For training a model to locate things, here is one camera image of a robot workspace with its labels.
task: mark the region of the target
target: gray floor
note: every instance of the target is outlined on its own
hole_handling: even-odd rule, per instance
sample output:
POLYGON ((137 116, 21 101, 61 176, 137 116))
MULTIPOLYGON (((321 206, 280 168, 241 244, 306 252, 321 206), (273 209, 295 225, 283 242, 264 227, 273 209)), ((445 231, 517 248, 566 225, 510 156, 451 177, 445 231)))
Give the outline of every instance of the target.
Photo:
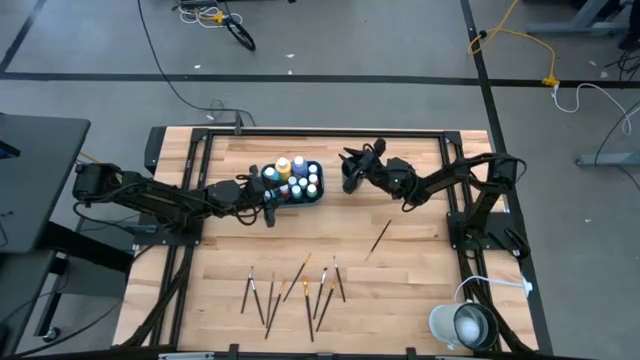
MULTIPOLYGON (((7 47, 34 1, 0 2, 0 46, 7 47)), ((240 48, 226 30, 205 30, 179 21, 170 0, 143 0, 149 30, 167 73, 419 75, 475 78, 466 56, 467 34, 457 1, 300 0, 231 3, 241 13, 258 51, 240 48), (287 54, 295 54, 289 59, 287 54)), ((509 0, 473 0, 479 28, 493 27, 509 0)), ((566 5, 527 1, 507 27, 569 19, 566 5)), ((557 76, 594 80, 620 52, 615 39, 545 37, 558 55, 557 76)), ((550 56, 528 40, 500 36, 486 49, 492 78, 540 79, 550 56)), ((10 72, 148 73, 156 68, 146 46, 135 3, 124 0, 48 0, 9 67, 10 72)), ((480 89, 474 86, 388 84, 179 83, 190 101, 206 106, 218 98, 251 111, 260 125, 488 129, 480 89)), ((637 90, 612 90, 623 106, 637 90)), ((529 233, 539 291, 556 354, 601 359, 636 357, 640 331, 640 244, 635 222, 640 193, 617 169, 581 170, 578 154, 593 152, 618 110, 595 90, 582 92, 582 108, 565 114, 548 89, 494 88, 507 147, 529 163, 518 192, 529 233)), ((573 107, 575 91, 561 89, 573 107)), ((143 171, 143 149, 154 125, 206 122, 181 104, 164 83, 0 81, 0 110, 7 113, 87 118, 92 128, 84 151, 102 161, 143 171)), ((638 134, 616 131, 609 150, 640 150, 638 134)), ((54 220, 75 226, 70 187, 54 220)), ((117 206, 89 215, 119 219, 117 206)), ((92 321, 117 300, 63 297, 55 322, 65 333, 92 321)), ((106 347, 116 314, 77 340, 51 352, 106 347)), ((41 344, 26 336, 21 349, 41 344)))

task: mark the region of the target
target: wooden tabletop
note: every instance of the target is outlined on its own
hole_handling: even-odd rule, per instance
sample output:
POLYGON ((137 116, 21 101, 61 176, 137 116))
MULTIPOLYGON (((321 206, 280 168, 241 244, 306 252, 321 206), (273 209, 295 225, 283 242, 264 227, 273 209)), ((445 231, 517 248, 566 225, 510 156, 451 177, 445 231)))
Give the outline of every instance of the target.
MULTIPOLYGON (((188 127, 167 129, 156 180, 180 185, 190 134, 188 127)), ((461 135, 466 156, 491 151, 485 131, 461 131, 461 135)), ((302 155, 322 164, 326 192, 319 205, 278 209, 273 228, 267 228, 262 217, 253 226, 243 226, 233 217, 207 219, 203 241, 193 258, 180 350, 227 351, 230 344, 237 343, 241 352, 404 354, 405 348, 415 347, 418 354, 452 353, 431 335, 428 327, 431 310, 440 304, 453 303, 453 293, 460 283, 456 253, 450 248, 445 220, 446 192, 434 195, 410 213, 400 210, 401 201, 393 201, 366 181, 356 193, 345 194, 338 154, 344 153, 343 147, 360 148, 374 140, 300 136, 214 138, 207 184, 246 174, 253 164, 261 168, 281 156, 302 155), (365 261, 390 219, 387 232, 365 261), (324 305, 335 276, 334 255, 346 303, 336 289, 312 343, 303 289, 297 283, 289 299, 280 304, 269 339, 264 340, 266 330, 251 294, 245 313, 240 314, 249 268, 254 266, 255 283, 266 314, 272 272, 276 274, 274 292, 277 293, 283 279, 288 289, 309 253, 312 256, 303 275, 310 281, 311 306, 315 305, 323 268, 329 267, 321 302, 324 305)), ((436 140, 386 140, 384 158, 401 157, 421 176, 442 165, 436 140)), ((199 150, 195 169, 199 169, 201 153, 199 150)), ((476 168, 475 172, 480 178, 486 176, 486 168, 476 168)), ((494 211, 502 211, 502 207, 499 203, 494 211)), ((156 247, 133 265, 115 344, 133 333, 156 302, 166 252, 166 248, 156 247)), ((506 252, 487 251, 485 259, 490 277, 521 281, 517 262, 506 252)), ((512 329, 524 343, 537 348, 522 289, 491 285, 491 291, 494 304, 512 329)), ((172 307, 165 316, 165 341, 172 307)), ((457 349, 454 353, 466 351, 457 349)))

